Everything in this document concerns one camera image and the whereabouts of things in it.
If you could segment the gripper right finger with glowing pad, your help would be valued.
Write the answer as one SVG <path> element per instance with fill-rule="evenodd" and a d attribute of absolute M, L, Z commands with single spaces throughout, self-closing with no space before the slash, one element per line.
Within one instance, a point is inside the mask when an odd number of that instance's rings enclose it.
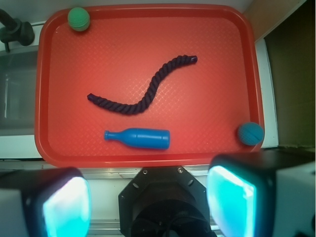
<path fill-rule="evenodd" d="M 217 155 L 206 196 L 227 237 L 313 237 L 316 155 L 304 150 Z"/>

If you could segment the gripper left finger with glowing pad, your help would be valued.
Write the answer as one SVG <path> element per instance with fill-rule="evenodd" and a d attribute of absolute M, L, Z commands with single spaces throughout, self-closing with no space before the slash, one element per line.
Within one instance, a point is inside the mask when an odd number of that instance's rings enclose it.
<path fill-rule="evenodd" d="M 85 237 L 91 212 L 89 183 L 76 168 L 0 173 L 2 237 Z"/>

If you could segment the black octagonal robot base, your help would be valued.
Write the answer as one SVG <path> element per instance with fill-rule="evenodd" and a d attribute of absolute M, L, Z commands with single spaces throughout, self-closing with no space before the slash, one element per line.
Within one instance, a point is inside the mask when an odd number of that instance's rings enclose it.
<path fill-rule="evenodd" d="M 214 237 L 206 188 L 181 166 L 145 167 L 118 195 L 125 237 Z"/>

